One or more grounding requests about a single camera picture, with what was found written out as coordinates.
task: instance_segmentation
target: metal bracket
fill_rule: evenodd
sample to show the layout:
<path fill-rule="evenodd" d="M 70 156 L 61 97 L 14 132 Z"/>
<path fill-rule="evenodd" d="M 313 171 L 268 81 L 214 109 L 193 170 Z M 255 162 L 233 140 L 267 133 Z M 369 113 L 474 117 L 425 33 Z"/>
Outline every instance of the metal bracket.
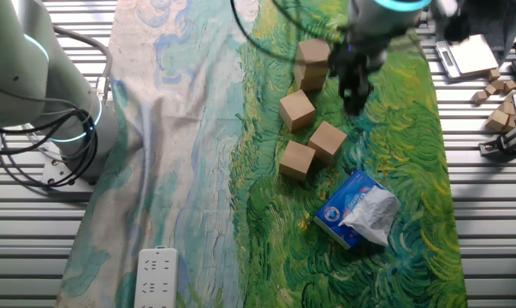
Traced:
<path fill-rule="evenodd" d="M 501 151 L 499 151 L 499 148 L 497 147 L 497 140 L 491 140 L 486 143 L 478 144 L 478 148 L 480 149 L 480 155 L 482 157 L 487 157 L 488 159 L 500 163 L 507 163 L 514 158 L 516 158 L 516 154 L 514 155 L 508 155 Z"/>
<path fill-rule="evenodd" d="M 59 181 L 61 178 L 69 175 L 71 172 L 72 171 L 65 165 L 65 163 L 60 163 L 57 160 L 46 157 L 44 160 L 44 170 L 43 176 L 41 177 L 41 182 L 44 184 L 51 184 L 55 181 Z M 95 185 L 95 182 L 87 182 L 79 178 L 74 181 L 73 185 L 66 185 L 63 187 L 50 189 L 47 190 L 47 193 L 62 193 L 74 195 L 76 197 L 88 196 L 88 198 L 90 198 L 90 195 L 94 191 Z"/>

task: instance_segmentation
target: white tissue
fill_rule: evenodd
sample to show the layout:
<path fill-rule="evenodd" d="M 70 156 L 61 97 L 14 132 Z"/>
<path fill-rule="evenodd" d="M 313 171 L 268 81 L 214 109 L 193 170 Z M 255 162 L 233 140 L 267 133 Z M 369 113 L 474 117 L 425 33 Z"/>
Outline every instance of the white tissue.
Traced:
<path fill-rule="evenodd" d="M 387 236 L 399 208 L 400 201 L 391 192 L 374 186 L 339 226 L 351 227 L 370 242 L 387 246 Z"/>

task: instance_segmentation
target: wooden block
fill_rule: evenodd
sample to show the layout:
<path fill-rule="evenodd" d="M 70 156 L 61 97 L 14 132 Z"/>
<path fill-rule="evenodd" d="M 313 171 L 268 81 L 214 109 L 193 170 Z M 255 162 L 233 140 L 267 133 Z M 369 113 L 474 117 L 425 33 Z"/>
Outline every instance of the wooden block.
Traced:
<path fill-rule="evenodd" d="M 509 115 L 507 124 L 503 127 L 502 131 L 508 133 L 516 128 L 516 115 Z"/>
<path fill-rule="evenodd" d="M 296 60 L 313 63 L 316 65 L 294 65 L 294 69 L 298 68 L 304 79 L 325 76 L 328 73 L 328 44 L 320 39 L 312 39 L 300 42 Z"/>
<path fill-rule="evenodd" d="M 293 133 L 312 123 L 315 117 L 315 107 L 306 94 L 299 90 L 281 99 L 278 113 L 284 124 Z"/>
<path fill-rule="evenodd" d="M 486 93 L 486 91 L 478 91 L 472 96 L 472 100 L 476 104 L 480 104 L 486 99 L 488 99 L 488 93 Z"/>
<path fill-rule="evenodd" d="M 514 82 L 514 80 L 509 80 L 505 82 L 505 93 L 508 94 L 514 89 L 516 89 L 516 82 Z"/>
<path fill-rule="evenodd" d="M 507 121 L 507 114 L 502 113 L 499 110 L 494 110 L 494 112 L 489 115 L 488 120 L 486 120 L 486 127 L 495 131 L 501 131 L 505 124 L 507 124 Z"/>
<path fill-rule="evenodd" d="M 501 80 L 492 81 L 490 84 L 497 90 L 495 94 L 505 90 L 505 83 Z"/>
<path fill-rule="evenodd" d="M 323 88 L 326 75 L 304 78 L 301 73 L 301 67 L 295 65 L 294 80 L 298 89 L 303 91 L 315 91 Z"/>
<path fill-rule="evenodd" d="M 516 115 L 513 102 L 503 102 L 499 105 L 499 107 L 497 107 L 497 110 L 510 116 Z"/>
<path fill-rule="evenodd" d="M 290 140 L 282 154 L 279 172 L 296 180 L 304 181 L 314 156 L 315 150 Z"/>
<path fill-rule="evenodd" d="M 505 96 L 505 99 L 503 100 L 504 102 L 510 102 L 510 103 L 514 103 L 513 101 L 513 93 L 509 93 L 507 96 Z"/>
<path fill-rule="evenodd" d="M 309 147 L 316 150 L 315 156 L 318 159 L 330 163 L 346 137 L 341 130 L 323 121 L 309 139 Z"/>
<path fill-rule="evenodd" d="M 495 68 L 495 69 L 491 69 L 489 71 L 489 75 L 488 75 L 488 80 L 489 81 L 498 80 L 499 77 L 501 77 L 501 73 L 499 72 L 499 69 Z"/>
<path fill-rule="evenodd" d="M 490 97 L 490 96 L 492 96 L 492 95 L 494 95 L 494 94 L 499 93 L 499 91 L 497 91 L 497 89 L 495 89 L 495 87 L 494 87 L 494 86 L 492 86 L 492 85 L 488 85 L 488 86 L 486 86 L 486 88 L 485 88 L 485 89 L 483 89 L 483 90 L 486 92 L 486 94 L 488 95 L 488 97 Z"/>

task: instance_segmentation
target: electrical outlet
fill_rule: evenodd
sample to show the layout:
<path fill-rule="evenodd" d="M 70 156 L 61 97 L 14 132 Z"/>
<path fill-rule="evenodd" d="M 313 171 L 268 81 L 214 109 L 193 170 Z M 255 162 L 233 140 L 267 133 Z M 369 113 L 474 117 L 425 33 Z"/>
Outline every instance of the electrical outlet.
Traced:
<path fill-rule="evenodd" d="M 178 251 L 157 246 L 139 252 L 134 308 L 175 308 Z"/>

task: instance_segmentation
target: blue led ring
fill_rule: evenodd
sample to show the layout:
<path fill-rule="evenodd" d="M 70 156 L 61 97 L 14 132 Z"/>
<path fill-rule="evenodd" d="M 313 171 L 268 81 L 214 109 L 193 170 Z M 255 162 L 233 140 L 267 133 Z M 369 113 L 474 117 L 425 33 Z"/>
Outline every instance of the blue led ring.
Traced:
<path fill-rule="evenodd" d="M 29 35 L 25 34 L 24 33 L 24 36 L 26 37 L 27 41 L 34 44 L 35 46 L 37 46 L 37 48 L 39 48 L 41 51 L 43 51 L 44 53 L 44 56 L 46 56 L 46 61 L 47 62 L 50 62 L 50 58 L 49 58 L 49 54 L 46 52 L 46 50 L 44 49 L 43 45 L 39 44 L 38 41 L 36 41 L 34 38 L 30 37 Z"/>
<path fill-rule="evenodd" d="M 98 98 L 98 105 L 100 106 L 100 109 L 98 110 L 98 116 L 96 116 L 96 120 L 94 120 L 94 127 L 96 127 L 98 125 L 98 121 L 100 121 L 100 117 L 102 116 L 102 103 L 100 102 L 99 98 Z M 76 141 L 77 139 L 81 139 L 81 138 L 83 138 L 85 136 L 86 136 L 86 132 L 80 134 L 77 137 L 73 137 L 71 139 L 53 139 L 53 138 L 50 138 L 50 140 L 52 140 L 54 142 L 71 142 L 71 141 Z"/>
<path fill-rule="evenodd" d="M 396 0 L 374 0 L 386 9 L 396 12 L 413 12 L 420 10 L 430 4 L 432 0 L 421 0 L 413 3 L 401 2 Z"/>

